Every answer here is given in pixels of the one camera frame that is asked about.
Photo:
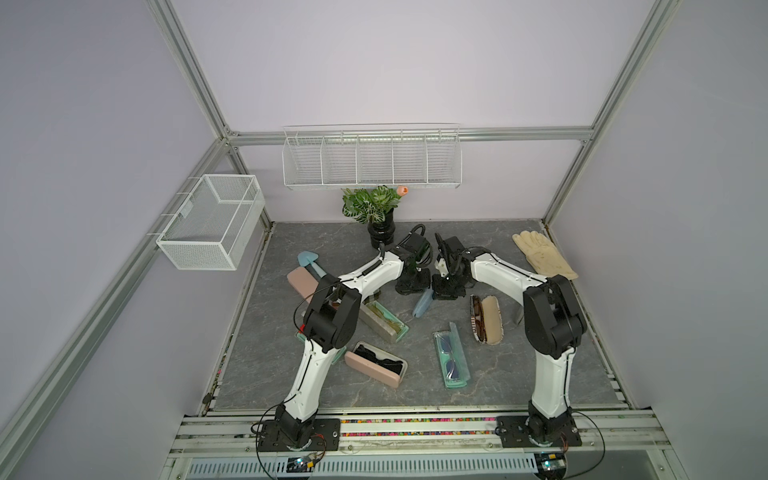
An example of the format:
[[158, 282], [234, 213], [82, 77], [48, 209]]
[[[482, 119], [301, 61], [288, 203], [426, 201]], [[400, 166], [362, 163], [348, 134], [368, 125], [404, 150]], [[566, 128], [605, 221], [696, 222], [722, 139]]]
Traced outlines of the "blue case orange lining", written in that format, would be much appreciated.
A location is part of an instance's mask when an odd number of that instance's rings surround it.
[[433, 295], [434, 291], [431, 288], [424, 290], [412, 311], [414, 318], [422, 318], [424, 316], [433, 302]]

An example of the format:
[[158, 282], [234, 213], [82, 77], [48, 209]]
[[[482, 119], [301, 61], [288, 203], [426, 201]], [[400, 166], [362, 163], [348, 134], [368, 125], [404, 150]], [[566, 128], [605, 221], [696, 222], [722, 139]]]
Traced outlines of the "grey fabric glasses case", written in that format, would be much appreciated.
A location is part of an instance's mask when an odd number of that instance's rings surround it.
[[524, 318], [524, 308], [520, 306], [513, 317], [513, 325], [515, 327], [519, 326]]

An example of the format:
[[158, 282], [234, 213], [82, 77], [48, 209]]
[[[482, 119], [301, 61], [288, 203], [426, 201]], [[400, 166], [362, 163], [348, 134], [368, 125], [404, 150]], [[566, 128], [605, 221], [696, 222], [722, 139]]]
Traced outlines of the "pink hard glasses case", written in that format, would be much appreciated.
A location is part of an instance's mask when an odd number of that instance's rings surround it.
[[287, 280], [294, 290], [310, 303], [318, 287], [318, 281], [305, 267], [297, 267], [287, 274]]

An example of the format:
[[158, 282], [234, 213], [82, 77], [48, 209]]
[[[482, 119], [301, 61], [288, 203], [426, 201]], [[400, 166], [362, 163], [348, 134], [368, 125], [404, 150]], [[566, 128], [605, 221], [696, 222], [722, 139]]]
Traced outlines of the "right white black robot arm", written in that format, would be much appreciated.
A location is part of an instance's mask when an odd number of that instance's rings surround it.
[[484, 247], [466, 247], [457, 237], [435, 235], [438, 272], [432, 286], [439, 299], [455, 300], [476, 283], [487, 284], [522, 307], [524, 330], [535, 350], [533, 393], [525, 423], [530, 441], [579, 446], [570, 404], [573, 360], [586, 321], [570, 280], [545, 277], [515, 266]]

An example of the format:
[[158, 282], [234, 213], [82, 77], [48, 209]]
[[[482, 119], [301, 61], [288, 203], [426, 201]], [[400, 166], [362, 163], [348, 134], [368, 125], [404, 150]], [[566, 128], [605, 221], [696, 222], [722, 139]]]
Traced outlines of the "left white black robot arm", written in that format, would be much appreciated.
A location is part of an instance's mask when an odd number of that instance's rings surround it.
[[276, 425], [290, 448], [310, 444], [331, 362], [355, 333], [364, 300], [391, 281], [400, 295], [424, 292], [431, 282], [431, 261], [426, 226], [418, 224], [396, 245], [381, 246], [378, 255], [360, 268], [340, 277], [320, 277], [297, 327], [305, 337], [299, 369], [287, 397], [275, 407]]

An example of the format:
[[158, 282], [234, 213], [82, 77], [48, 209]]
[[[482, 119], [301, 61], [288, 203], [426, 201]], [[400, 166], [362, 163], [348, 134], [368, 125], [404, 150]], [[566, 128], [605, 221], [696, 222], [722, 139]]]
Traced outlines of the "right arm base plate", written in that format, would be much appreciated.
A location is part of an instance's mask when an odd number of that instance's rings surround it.
[[538, 414], [498, 416], [494, 434], [503, 448], [579, 447], [582, 439], [570, 411], [555, 418]]

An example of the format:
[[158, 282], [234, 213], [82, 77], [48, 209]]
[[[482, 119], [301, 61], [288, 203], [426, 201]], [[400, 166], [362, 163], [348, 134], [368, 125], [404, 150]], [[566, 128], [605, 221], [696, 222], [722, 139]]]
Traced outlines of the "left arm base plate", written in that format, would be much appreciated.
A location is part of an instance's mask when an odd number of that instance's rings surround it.
[[290, 419], [265, 420], [256, 430], [260, 452], [337, 451], [340, 439], [338, 418], [310, 419], [301, 424]]

